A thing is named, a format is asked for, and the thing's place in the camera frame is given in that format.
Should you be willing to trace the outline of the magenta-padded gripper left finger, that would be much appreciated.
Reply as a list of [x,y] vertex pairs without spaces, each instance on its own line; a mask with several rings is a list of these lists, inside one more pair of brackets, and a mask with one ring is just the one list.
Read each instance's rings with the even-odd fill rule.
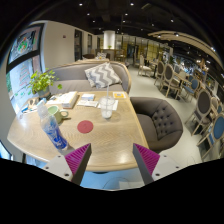
[[50,160],[43,169],[79,185],[82,182],[91,153],[90,143],[77,149],[68,149]]

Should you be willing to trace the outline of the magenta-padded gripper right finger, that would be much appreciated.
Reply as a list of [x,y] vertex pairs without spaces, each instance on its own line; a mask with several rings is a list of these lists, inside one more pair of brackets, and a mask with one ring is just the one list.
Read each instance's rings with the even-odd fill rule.
[[133,155],[145,185],[181,170],[168,155],[159,155],[139,144],[133,144]]

